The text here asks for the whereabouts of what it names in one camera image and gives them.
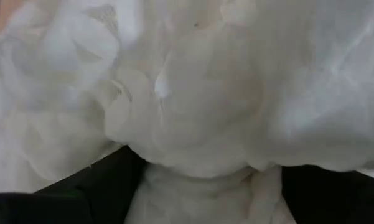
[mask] white cotton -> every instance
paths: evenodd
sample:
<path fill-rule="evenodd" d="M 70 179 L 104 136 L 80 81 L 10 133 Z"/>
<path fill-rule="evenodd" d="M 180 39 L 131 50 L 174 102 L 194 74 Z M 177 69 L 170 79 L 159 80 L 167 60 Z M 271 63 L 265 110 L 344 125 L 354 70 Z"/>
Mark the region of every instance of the white cotton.
<path fill-rule="evenodd" d="M 374 175 L 374 0 L 24 4 L 0 35 L 0 192 L 126 144 L 154 164 L 130 224 L 293 223 L 279 165 Z"/>

